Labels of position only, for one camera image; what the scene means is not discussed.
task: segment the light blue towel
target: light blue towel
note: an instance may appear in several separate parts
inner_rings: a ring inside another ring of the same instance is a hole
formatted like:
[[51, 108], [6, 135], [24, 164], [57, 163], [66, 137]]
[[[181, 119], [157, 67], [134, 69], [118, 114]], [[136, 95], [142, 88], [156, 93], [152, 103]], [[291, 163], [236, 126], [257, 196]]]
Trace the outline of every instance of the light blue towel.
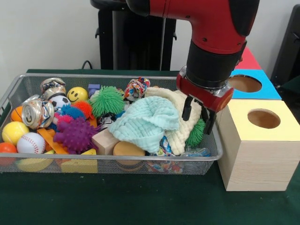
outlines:
[[108, 129], [120, 141], [155, 153], [164, 131], [179, 129], [178, 111], [166, 98], [142, 98], [133, 103]]

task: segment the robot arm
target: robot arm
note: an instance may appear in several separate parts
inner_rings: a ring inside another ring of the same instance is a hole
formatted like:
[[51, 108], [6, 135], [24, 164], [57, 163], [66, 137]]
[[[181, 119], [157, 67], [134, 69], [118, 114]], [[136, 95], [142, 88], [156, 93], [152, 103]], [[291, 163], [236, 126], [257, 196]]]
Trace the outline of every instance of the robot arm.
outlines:
[[210, 112], [210, 133], [215, 114], [233, 95], [228, 78], [246, 46], [259, 0], [126, 0], [143, 16], [190, 21], [192, 40], [187, 66], [177, 76], [177, 88], [188, 97], [183, 119], [188, 120], [193, 98]]

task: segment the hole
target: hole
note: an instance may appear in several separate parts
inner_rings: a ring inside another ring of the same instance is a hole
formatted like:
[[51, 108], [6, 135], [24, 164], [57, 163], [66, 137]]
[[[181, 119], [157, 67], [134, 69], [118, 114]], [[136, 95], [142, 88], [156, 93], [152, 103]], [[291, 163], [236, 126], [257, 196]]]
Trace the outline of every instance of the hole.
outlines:
[[229, 78], [230, 86], [243, 92], [257, 92], [262, 88], [262, 83], [259, 80], [247, 76], [238, 74]]
[[279, 126], [280, 118], [274, 112], [266, 109], [254, 109], [248, 113], [248, 120], [254, 125], [273, 129]]

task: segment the metal basket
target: metal basket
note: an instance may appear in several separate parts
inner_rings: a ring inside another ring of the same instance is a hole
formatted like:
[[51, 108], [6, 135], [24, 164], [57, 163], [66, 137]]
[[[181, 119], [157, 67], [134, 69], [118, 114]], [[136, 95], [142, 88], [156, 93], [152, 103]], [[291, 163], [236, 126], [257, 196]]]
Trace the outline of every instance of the metal basket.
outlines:
[[[12, 109], [34, 94], [40, 94], [40, 83], [50, 77], [60, 77], [67, 91], [76, 86], [87, 88], [89, 83], [125, 89], [135, 76], [24, 74], [14, 79], [0, 100], [0, 125], [10, 122]], [[176, 77], [148, 77], [151, 85], [176, 90]], [[208, 148], [211, 157], [132, 157], [50, 154], [0, 154], [0, 172], [39, 173], [139, 173], [139, 174], [198, 174], [204, 175], [223, 154], [218, 131], [214, 126], [204, 135], [198, 148]]]

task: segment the blue box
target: blue box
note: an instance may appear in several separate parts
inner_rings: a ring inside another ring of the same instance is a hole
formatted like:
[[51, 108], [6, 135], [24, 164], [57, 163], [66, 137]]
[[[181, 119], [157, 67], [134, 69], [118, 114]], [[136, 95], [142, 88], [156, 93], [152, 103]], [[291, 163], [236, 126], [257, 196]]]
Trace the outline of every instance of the blue box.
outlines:
[[263, 70], [236, 69], [231, 73], [229, 84], [235, 88], [232, 97], [235, 99], [281, 100], [280, 95]]

